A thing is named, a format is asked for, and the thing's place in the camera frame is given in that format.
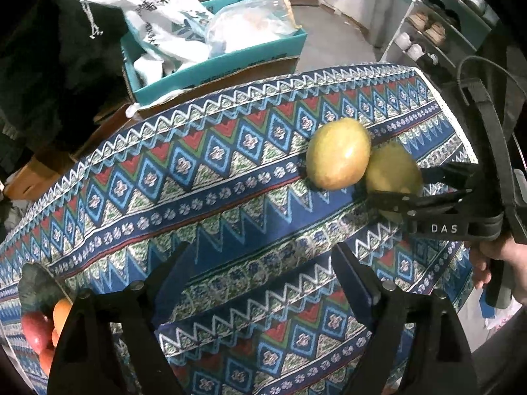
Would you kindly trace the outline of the right hand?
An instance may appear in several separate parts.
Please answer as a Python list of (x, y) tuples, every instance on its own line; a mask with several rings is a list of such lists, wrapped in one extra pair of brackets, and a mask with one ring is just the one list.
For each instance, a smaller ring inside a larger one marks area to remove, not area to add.
[(494, 259), (504, 261), (513, 270), (513, 296), (522, 305), (526, 305), (526, 245), (517, 244), (511, 235), (501, 236), (491, 242), (468, 243), (469, 259), (473, 265), (473, 285), (482, 289), (492, 280), (489, 262)]

